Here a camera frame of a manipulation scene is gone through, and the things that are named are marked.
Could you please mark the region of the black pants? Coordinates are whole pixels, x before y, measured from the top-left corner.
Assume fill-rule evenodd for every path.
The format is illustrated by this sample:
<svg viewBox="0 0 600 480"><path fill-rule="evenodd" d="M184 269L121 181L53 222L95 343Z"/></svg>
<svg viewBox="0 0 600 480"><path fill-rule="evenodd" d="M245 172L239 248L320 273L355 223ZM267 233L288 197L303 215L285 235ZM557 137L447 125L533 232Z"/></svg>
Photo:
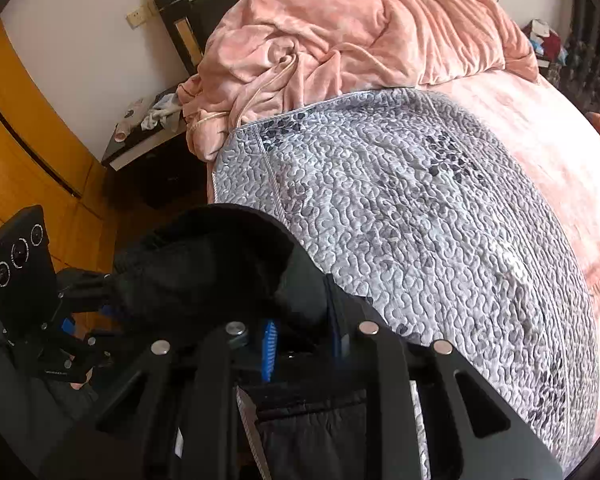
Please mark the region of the black pants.
<svg viewBox="0 0 600 480"><path fill-rule="evenodd" d="M337 360L327 284L286 228L245 207L199 208L155 232L114 274L143 355L42 477L418 478L404 343L370 298L340 287L351 349ZM268 321L277 349L265 384Z"/></svg>

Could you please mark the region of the grey quilted bed cover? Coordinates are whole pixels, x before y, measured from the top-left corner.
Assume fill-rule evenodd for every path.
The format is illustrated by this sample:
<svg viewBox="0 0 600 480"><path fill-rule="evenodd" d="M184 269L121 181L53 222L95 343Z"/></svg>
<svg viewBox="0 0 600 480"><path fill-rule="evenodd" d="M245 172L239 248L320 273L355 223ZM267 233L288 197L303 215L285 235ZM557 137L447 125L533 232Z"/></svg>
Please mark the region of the grey quilted bed cover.
<svg viewBox="0 0 600 480"><path fill-rule="evenodd" d="M564 471L580 463L597 414L592 300L552 208L468 110L354 92L236 129L212 182L407 340L451 341Z"/></svg>

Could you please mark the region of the dark bedside table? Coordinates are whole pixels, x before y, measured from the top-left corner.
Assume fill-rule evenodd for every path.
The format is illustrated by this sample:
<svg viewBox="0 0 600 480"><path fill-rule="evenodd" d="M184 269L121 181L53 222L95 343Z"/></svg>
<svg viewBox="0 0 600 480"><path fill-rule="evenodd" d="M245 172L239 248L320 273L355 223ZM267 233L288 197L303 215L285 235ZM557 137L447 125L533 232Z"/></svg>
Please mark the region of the dark bedside table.
<svg viewBox="0 0 600 480"><path fill-rule="evenodd" d="M151 97L168 91L176 93L176 88ZM122 143L114 142L112 134L102 164L149 207L164 209L208 202L207 169L188 149L182 111L175 132L160 126L152 131L137 127Z"/></svg>

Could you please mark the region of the items on bedside table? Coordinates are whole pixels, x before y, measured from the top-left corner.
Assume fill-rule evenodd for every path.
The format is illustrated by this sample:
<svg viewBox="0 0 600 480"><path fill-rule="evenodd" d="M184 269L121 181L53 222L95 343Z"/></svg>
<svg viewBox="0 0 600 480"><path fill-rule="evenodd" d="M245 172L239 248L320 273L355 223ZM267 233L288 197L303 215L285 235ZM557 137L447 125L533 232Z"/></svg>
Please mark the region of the items on bedside table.
<svg viewBox="0 0 600 480"><path fill-rule="evenodd" d="M123 117L114 128L114 142L122 143L140 127L143 131L152 131L158 126L166 131L175 132L180 122L182 104L174 91L152 98L144 96L128 106Z"/></svg>

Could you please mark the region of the pink bed sheet mattress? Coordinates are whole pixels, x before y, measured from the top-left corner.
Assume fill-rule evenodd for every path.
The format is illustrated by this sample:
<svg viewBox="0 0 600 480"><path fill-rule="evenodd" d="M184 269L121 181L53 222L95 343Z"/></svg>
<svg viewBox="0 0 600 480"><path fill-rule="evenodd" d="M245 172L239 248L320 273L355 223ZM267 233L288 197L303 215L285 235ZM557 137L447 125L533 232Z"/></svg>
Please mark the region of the pink bed sheet mattress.
<svg viewBox="0 0 600 480"><path fill-rule="evenodd" d="M553 86L504 72L442 84L436 92L468 110L503 144L550 205L592 300L600 435L600 136Z"/></svg>

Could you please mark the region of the pink velvet blanket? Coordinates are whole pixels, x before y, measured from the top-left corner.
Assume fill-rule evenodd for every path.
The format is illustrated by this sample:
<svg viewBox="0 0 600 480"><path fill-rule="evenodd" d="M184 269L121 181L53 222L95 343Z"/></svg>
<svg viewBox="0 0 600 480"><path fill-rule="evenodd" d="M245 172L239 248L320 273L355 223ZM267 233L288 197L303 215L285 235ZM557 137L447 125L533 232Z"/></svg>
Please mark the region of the pink velvet blanket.
<svg viewBox="0 0 600 480"><path fill-rule="evenodd" d="M539 75L529 40L495 0L239 0L178 99L189 151L212 162L247 122L487 70Z"/></svg>

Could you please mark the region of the clothes on far nightstand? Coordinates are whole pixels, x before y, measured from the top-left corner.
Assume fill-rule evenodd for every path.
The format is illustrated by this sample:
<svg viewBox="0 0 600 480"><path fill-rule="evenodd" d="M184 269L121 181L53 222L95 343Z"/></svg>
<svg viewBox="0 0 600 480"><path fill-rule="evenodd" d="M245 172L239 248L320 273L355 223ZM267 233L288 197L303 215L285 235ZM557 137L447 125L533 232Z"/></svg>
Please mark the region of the clothes on far nightstand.
<svg viewBox="0 0 600 480"><path fill-rule="evenodd" d="M568 53L564 42L546 21L535 18L524 26L522 32L530 41L540 67L567 65Z"/></svg>

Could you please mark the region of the dark patterned curtain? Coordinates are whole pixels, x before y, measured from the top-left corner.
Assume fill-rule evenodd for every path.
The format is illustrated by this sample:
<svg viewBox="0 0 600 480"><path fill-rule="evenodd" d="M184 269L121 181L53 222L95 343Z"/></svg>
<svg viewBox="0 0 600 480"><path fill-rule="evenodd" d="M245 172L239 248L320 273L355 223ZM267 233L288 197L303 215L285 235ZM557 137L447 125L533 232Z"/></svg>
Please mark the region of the dark patterned curtain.
<svg viewBox="0 0 600 480"><path fill-rule="evenodd" d="M573 0L566 60L548 79L583 114L600 114L600 10L593 0Z"/></svg>

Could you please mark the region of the wall power socket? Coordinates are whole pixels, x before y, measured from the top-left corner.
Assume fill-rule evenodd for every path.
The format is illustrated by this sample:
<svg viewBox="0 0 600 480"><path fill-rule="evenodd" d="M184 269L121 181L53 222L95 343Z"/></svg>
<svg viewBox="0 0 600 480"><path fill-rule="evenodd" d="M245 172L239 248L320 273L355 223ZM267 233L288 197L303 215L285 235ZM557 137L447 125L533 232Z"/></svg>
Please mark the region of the wall power socket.
<svg viewBox="0 0 600 480"><path fill-rule="evenodd" d="M152 14L150 6L144 3L137 9L126 14L125 19L132 29L136 29L137 27L140 27L143 24L145 24L153 16L154 14Z"/></svg>

